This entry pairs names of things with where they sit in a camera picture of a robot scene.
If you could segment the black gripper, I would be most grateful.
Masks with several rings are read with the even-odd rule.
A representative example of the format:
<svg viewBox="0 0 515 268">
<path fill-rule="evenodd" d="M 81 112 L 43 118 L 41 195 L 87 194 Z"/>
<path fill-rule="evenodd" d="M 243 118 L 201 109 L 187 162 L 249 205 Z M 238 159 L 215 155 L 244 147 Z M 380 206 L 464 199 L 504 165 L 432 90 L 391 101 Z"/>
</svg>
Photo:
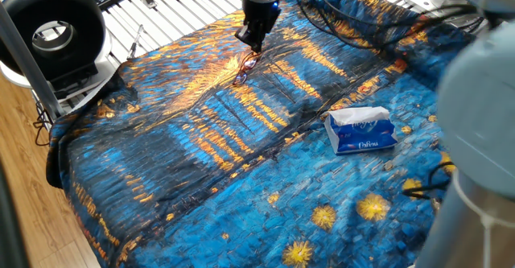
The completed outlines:
<svg viewBox="0 0 515 268">
<path fill-rule="evenodd" d="M 263 41 L 281 13 L 278 0 L 265 3 L 243 0 L 242 9 L 245 19 L 235 37 L 250 46 L 253 52 L 261 53 Z"/>
</svg>

